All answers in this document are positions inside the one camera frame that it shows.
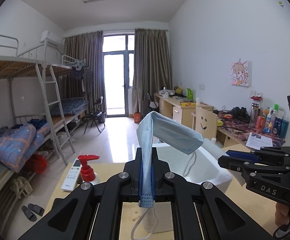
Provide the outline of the person right hand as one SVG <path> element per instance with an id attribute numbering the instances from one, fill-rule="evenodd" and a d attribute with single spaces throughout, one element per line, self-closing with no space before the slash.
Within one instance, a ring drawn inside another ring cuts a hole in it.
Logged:
<path id="1" fill-rule="evenodd" d="M 288 225 L 290 221 L 290 217 L 288 215 L 289 207 L 284 204 L 276 203 L 275 208 L 275 224 L 278 227 Z"/>

